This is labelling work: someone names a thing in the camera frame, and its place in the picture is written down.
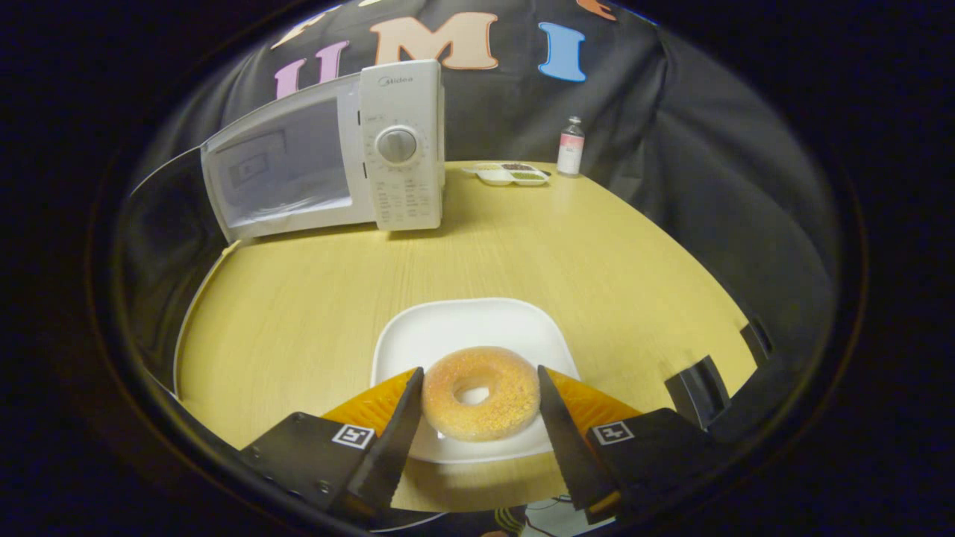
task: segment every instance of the sugar-coated donut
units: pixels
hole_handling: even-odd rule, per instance
[[[485,387],[478,404],[458,397]],[[498,440],[530,424],[541,407],[537,371],[519,354],[502,347],[471,347],[444,356],[428,369],[422,388],[424,417],[456,440]]]

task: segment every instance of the bottle label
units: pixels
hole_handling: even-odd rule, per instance
[[[557,154],[557,171],[577,175],[581,170],[584,138],[561,133],[561,149]]]

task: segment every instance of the microwave window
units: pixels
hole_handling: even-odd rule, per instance
[[[220,209],[229,226],[351,204],[336,99],[252,131],[213,156]]]

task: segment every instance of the microwave dial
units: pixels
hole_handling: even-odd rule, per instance
[[[414,133],[405,127],[393,127],[382,131],[375,143],[378,154],[391,164],[409,161],[417,151]]]

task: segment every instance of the wooden table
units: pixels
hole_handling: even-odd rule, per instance
[[[585,177],[489,186],[447,164],[441,228],[341,226],[241,243],[213,268],[180,341],[185,407],[236,448],[294,411],[368,389],[375,342],[401,311],[505,296],[557,322],[587,384],[648,412],[706,354],[730,395],[755,364],[746,319],[706,270]],[[534,163],[554,172],[554,165]],[[504,462],[409,460],[394,507],[521,505],[566,492],[552,453]]]

